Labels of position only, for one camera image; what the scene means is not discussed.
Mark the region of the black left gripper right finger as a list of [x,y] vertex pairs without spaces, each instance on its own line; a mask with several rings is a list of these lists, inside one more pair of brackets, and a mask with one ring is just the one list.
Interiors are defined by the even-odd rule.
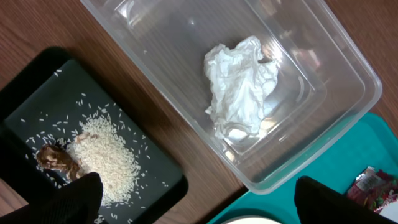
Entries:
[[296,181],[294,203],[301,224],[395,224],[308,176]]

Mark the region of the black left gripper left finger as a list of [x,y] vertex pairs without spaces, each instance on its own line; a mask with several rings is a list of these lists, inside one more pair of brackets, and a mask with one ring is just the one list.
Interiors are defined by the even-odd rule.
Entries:
[[31,203],[1,217],[1,223],[93,223],[98,218],[102,196],[100,175],[91,172],[58,189],[52,198]]

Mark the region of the red snack wrapper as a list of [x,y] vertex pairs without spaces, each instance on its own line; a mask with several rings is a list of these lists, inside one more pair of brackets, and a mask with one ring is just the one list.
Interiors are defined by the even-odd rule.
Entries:
[[346,196],[376,213],[397,201],[397,176],[367,167],[360,173]]

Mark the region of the large pink plate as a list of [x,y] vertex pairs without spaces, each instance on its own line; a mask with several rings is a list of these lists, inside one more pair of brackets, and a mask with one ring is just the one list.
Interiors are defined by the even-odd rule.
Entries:
[[270,218],[260,216],[240,216],[223,221],[221,224],[281,224]]

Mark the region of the white tissue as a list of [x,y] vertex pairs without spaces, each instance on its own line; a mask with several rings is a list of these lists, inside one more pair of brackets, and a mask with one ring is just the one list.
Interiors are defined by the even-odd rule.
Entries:
[[205,110],[214,125],[215,136],[229,137],[233,131],[257,135],[269,112],[264,105],[278,82],[279,62],[264,59],[261,41],[250,36],[235,48],[213,47],[204,58],[204,72],[210,81],[211,105]]

